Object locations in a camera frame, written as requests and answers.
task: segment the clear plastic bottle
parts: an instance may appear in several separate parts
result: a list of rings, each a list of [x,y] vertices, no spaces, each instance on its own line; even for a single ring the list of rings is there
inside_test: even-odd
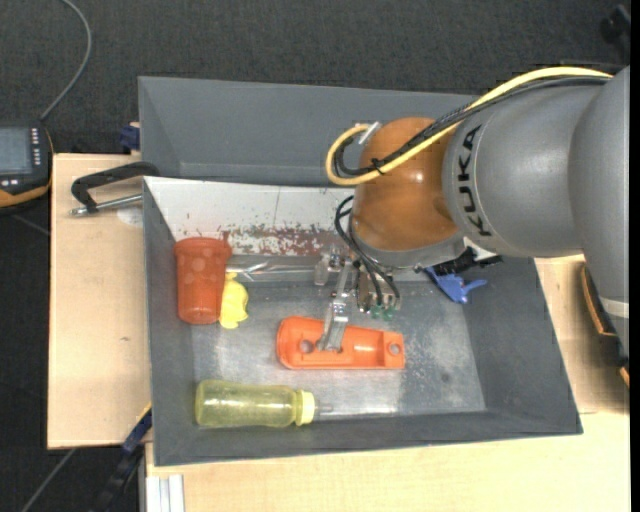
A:
[[[315,408],[311,393],[287,386],[204,380],[196,389],[196,422],[203,427],[300,426],[313,421]]]

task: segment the yellow cable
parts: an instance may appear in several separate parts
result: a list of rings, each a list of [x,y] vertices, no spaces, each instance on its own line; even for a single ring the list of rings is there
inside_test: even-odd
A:
[[[601,71],[595,71],[587,68],[562,66],[562,67],[555,67],[555,68],[537,69],[535,71],[530,71],[529,73],[525,73],[524,75],[517,76],[509,80],[508,82],[505,82],[504,84],[496,87],[495,89],[489,91],[487,94],[480,97],[479,99],[474,101],[471,105],[469,105],[465,109],[465,111],[471,108],[477,107],[478,105],[482,105],[483,103],[486,103],[488,101],[492,101],[498,98],[499,96],[506,94],[512,89],[515,89],[516,87],[520,87],[521,85],[531,82],[533,80],[540,80],[543,78],[551,78],[555,76],[593,76],[593,77],[602,77],[602,78],[611,77],[611,75],[607,73],[603,73]],[[335,155],[335,152],[346,139],[348,139],[349,137],[351,137],[356,133],[364,132],[370,127],[370,125],[367,125],[367,124],[354,126],[353,128],[350,128],[349,130],[344,132],[340,137],[338,137],[338,139],[332,144],[331,148],[329,149],[329,152],[327,153],[327,158],[325,160],[325,170],[327,172],[327,176],[336,185],[354,186],[354,185],[359,185],[361,183],[365,183],[374,178],[377,178],[378,176],[380,176],[380,173],[383,173],[383,174],[387,173],[389,171],[392,171],[399,165],[402,165],[407,160],[411,159],[421,151],[424,151],[426,148],[431,146],[434,142],[440,140],[449,132],[455,130],[458,127],[458,124],[460,123],[456,123],[444,130],[441,130],[440,132],[436,133],[435,135],[429,137],[428,139],[418,144],[416,147],[410,149],[403,155],[381,166],[379,169],[379,172],[378,170],[375,170],[375,171],[370,171],[361,176],[356,176],[354,178],[342,178],[340,176],[337,176],[333,172],[333,157]]]

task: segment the black device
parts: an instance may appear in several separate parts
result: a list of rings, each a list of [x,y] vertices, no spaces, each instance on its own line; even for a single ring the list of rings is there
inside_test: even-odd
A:
[[[39,121],[0,121],[0,212],[49,188],[51,148]]]

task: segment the yellow sponge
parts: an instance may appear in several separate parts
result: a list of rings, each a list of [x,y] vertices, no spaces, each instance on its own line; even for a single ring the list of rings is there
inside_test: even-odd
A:
[[[220,311],[220,325],[225,329],[235,329],[238,323],[247,319],[247,289],[235,280],[235,272],[228,272],[225,276],[222,292],[222,310]]]

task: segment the digital display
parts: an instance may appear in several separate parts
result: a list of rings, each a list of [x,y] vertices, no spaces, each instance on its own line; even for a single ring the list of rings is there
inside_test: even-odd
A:
[[[0,127],[0,175],[28,174],[31,145],[27,128]]]

